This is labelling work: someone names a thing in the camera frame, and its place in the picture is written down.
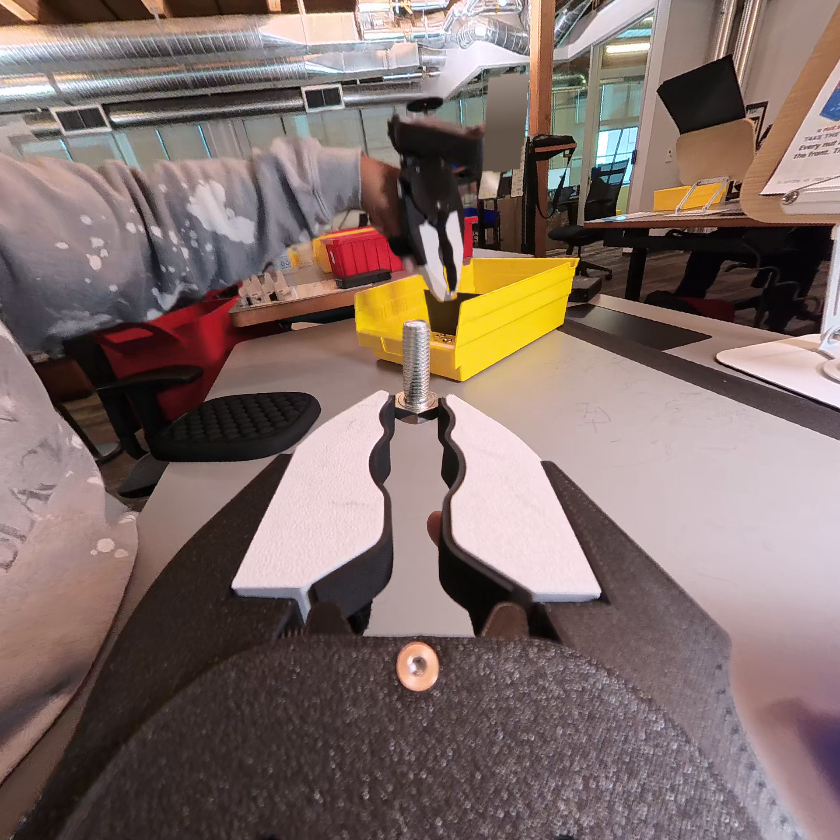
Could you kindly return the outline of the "silver ventilation duct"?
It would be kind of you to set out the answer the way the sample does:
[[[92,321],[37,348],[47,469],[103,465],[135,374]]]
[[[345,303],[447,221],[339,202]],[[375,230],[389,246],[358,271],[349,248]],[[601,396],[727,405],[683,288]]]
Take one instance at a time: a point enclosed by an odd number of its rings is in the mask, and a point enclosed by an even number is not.
[[[266,87],[281,82],[314,79],[345,81],[374,77],[421,77],[430,69],[367,67],[339,69],[312,60],[258,62],[250,65],[201,65],[133,68],[130,70],[88,70],[2,76],[2,103],[12,109],[46,107],[54,102],[138,97],[209,91],[216,88]]]
[[[4,69],[65,69],[93,62],[225,55],[305,56],[387,49],[408,42],[399,28],[363,37],[354,13],[218,15],[90,24],[3,26]]]

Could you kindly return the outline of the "black bin divider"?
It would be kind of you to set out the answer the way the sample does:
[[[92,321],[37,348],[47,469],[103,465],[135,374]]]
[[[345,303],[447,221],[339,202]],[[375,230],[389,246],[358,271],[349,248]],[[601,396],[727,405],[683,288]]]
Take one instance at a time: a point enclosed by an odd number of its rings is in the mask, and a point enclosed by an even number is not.
[[[432,292],[425,290],[424,297],[431,332],[454,337],[458,330],[460,308],[467,301],[476,298],[477,294],[460,292],[452,300],[438,301]]]

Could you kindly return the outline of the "large yellow plastic bin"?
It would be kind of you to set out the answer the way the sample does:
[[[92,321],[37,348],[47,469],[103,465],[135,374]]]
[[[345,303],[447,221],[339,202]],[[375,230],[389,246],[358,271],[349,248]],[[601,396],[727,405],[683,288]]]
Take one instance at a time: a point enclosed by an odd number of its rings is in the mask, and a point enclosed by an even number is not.
[[[455,345],[431,341],[431,372],[453,382],[506,359],[563,322],[579,260],[473,258],[458,294],[475,293],[459,311]],[[382,361],[403,362],[403,324],[427,320],[421,276],[364,290],[354,298],[357,336]]]

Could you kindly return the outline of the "red tote bag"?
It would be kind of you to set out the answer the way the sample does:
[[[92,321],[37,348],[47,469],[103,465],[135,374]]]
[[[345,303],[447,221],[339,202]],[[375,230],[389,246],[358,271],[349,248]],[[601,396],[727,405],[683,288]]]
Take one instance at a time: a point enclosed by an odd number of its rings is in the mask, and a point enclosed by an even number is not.
[[[120,380],[177,365],[196,366],[203,371],[195,382],[159,393],[164,418],[171,422],[205,400],[238,342],[229,317],[235,303],[231,297],[201,301],[152,322],[124,323],[102,330],[94,340]]]

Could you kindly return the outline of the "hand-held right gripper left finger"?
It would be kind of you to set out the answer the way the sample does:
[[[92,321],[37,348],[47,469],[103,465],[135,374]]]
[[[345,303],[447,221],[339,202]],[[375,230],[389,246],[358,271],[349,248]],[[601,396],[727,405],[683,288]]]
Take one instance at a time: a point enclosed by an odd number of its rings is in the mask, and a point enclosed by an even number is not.
[[[319,604],[365,632],[393,571],[395,398],[378,391],[297,446],[232,580],[237,596]]]

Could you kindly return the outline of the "printed instruction sheet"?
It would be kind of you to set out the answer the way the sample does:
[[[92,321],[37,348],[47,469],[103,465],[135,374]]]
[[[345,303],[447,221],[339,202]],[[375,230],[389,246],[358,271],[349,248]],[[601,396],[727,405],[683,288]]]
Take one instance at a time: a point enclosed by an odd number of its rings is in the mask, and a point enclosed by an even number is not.
[[[782,195],[839,175],[839,65],[816,96],[761,195]]]

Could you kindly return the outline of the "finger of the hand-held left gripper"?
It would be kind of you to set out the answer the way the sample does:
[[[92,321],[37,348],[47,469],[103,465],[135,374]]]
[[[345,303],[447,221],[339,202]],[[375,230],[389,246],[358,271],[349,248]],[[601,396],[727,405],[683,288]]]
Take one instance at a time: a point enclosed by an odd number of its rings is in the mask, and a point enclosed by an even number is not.
[[[425,221],[418,232],[425,258],[421,273],[428,290],[438,301],[456,299],[461,278],[461,221],[446,220],[442,233]]]

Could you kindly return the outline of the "black flat mat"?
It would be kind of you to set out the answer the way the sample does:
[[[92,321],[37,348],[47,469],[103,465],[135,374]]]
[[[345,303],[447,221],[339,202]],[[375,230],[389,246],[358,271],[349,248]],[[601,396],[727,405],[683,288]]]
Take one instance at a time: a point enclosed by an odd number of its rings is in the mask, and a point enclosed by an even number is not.
[[[579,322],[599,332],[660,351],[686,347],[711,338],[703,332],[592,304],[572,307],[566,313],[565,322]]]

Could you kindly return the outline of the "black flag panel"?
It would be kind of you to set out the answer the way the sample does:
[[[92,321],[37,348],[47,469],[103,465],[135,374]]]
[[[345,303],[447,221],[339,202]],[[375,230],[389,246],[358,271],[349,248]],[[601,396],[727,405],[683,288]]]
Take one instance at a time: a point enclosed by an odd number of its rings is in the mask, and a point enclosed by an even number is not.
[[[746,118],[731,55],[665,80],[657,94],[679,135]]]

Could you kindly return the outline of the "wooden top desk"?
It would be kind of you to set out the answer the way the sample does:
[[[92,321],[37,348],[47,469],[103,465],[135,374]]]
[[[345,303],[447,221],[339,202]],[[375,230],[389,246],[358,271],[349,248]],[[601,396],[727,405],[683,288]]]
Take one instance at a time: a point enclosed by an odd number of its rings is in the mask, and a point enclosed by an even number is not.
[[[624,298],[639,301],[648,255],[666,251],[737,256],[748,267],[761,270],[781,254],[781,231],[788,228],[828,228],[812,219],[762,222],[744,213],[635,213],[584,222],[604,246],[628,249]]]

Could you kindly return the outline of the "person's left hand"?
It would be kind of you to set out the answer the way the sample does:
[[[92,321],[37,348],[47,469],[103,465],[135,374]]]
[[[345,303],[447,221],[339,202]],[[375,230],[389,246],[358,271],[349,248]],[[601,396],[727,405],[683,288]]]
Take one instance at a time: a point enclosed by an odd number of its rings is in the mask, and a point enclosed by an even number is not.
[[[400,187],[400,170],[392,164],[360,157],[360,204],[371,225],[389,243],[403,237],[404,208]]]

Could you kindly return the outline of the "person's left forearm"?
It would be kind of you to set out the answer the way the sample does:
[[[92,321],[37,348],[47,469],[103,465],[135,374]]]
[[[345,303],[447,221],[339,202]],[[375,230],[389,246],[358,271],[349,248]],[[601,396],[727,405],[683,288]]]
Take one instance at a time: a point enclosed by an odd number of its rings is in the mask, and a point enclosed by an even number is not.
[[[152,173],[2,155],[2,365],[260,273],[361,210],[362,160],[307,138]]]

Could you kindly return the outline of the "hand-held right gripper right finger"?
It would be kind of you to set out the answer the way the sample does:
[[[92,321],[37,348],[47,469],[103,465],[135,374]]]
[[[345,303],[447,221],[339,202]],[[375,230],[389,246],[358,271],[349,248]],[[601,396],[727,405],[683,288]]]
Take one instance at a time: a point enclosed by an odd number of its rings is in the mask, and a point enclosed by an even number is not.
[[[447,494],[438,578],[475,632],[501,603],[594,602],[602,586],[552,483],[558,472],[520,437],[455,395],[438,407]]]

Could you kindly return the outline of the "silver hex bolt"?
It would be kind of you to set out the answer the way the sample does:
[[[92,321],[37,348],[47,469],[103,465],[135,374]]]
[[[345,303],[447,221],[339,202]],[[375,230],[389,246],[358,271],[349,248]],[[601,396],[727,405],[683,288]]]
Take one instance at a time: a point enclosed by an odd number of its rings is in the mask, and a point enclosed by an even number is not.
[[[404,322],[402,330],[402,391],[395,394],[395,417],[419,425],[434,420],[438,396],[431,389],[431,329],[425,320]]]

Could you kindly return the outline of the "small yellow bin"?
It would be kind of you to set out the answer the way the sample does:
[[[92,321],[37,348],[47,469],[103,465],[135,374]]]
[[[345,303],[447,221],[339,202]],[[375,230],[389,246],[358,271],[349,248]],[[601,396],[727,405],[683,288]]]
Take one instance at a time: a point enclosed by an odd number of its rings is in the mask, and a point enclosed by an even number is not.
[[[728,182],[698,182],[658,190],[654,193],[654,212],[682,214],[707,211],[726,200]]]

